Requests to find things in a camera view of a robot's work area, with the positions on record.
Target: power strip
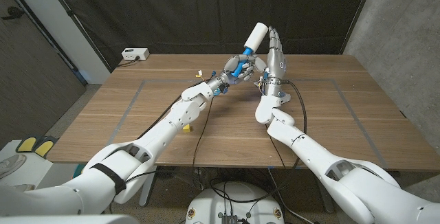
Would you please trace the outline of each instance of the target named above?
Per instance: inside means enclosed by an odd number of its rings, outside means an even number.
[[[125,48],[121,53],[124,60],[135,60],[139,56],[139,60],[146,60],[150,56],[147,48]]]

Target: black backdrop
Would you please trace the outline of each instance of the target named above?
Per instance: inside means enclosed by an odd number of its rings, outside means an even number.
[[[125,47],[152,54],[238,54],[257,22],[286,54],[338,54],[361,0],[65,0],[111,69]],[[260,54],[268,51],[267,39]]]

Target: concrete wall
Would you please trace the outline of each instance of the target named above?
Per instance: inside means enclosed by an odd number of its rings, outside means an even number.
[[[84,79],[88,83],[104,83],[110,76],[109,70],[67,15],[59,0],[25,0],[25,2],[77,66]]]
[[[440,0],[367,0],[344,54],[440,154]]]

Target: black cable tie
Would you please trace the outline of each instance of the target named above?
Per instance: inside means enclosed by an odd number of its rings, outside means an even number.
[[[75,12],[73,10],[66,10],[67,15],[69,15],[70,17],[75,15]]]
[[[106,167],[105,165],[102,165],[101,163],[95,164],[95,166],[92,166],[92,168],[100,170],[105,175],[107,175],[111,180],[113,180],[113,182],[115,182],[116,194],[119,194],[121,191],[127,188],[127,185],[125,184],[125,180],[121,179],[121,177],[119,177],[119,175],[116,172],[114,172],[112,169]]]

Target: wooden table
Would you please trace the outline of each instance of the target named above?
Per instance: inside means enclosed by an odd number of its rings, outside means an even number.
[[[220,72],[230,55],[150,55],[117,68],[50,151],[48,159],[83,163],[113,142],[136,139],[195,78]],[[440,157],[352,56],[287,55],[285,79],[299,88],[308,134],[332,153],[371,161],[389,170],[440,170]],[[297,127],[303,113],[294,90],[282,106]],[[271,142],[254,117],[260,92],[251,82],[215,97],[195,166],[276,168],[294,164],[284,144]],[[191,166],[208,107],[191,133],[179,133],[157,160],[160,166]]]

